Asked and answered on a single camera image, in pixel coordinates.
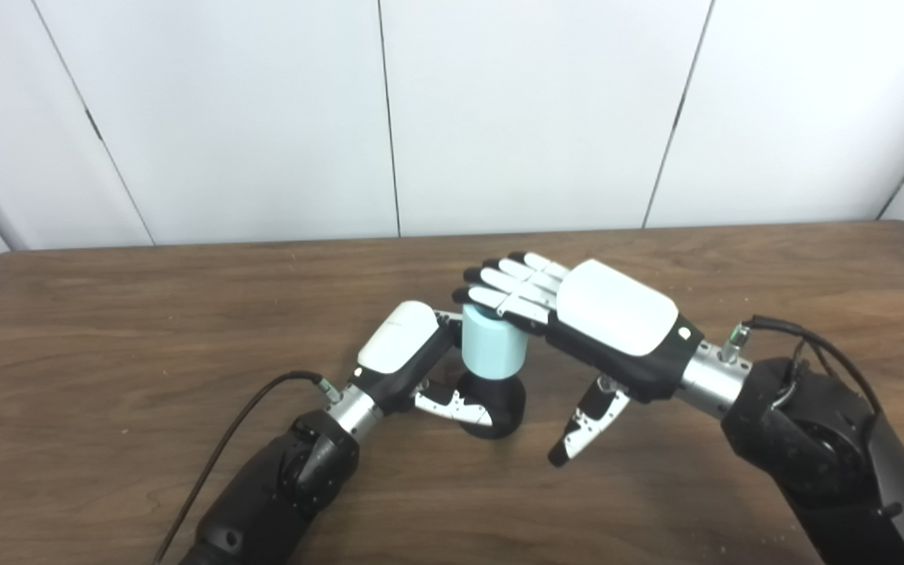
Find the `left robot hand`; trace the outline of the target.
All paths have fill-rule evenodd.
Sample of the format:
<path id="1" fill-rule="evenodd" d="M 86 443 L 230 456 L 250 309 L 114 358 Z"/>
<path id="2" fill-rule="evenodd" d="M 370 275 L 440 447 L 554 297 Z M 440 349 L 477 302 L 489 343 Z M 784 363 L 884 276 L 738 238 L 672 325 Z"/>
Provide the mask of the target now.
<path id="1" fill-rule="evenodd" d="M 493 418 L 479 401 L 427 375 L 461 340 L 462 315 L 404 301 L 381 323 L 356 356 L 356 366 L 331 417 L 362 440 L 392 414 L 420 409 L 464 425 L 490 427 Z"/>

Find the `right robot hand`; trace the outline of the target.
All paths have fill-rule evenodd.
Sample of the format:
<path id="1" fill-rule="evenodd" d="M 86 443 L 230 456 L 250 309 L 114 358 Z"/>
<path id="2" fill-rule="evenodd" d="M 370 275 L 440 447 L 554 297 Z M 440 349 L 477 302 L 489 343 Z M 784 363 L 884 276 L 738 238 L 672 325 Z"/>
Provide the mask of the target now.
<path id="1" fill-rule="evenodd" d="M 452 298 L 596 369 L 548 459 L 576 458 L 632 401 L 671 399 L 703 341 L 666 296 L 596 260 L 568 268 L 537 253 L 510 253 L 463 272 Z"/>

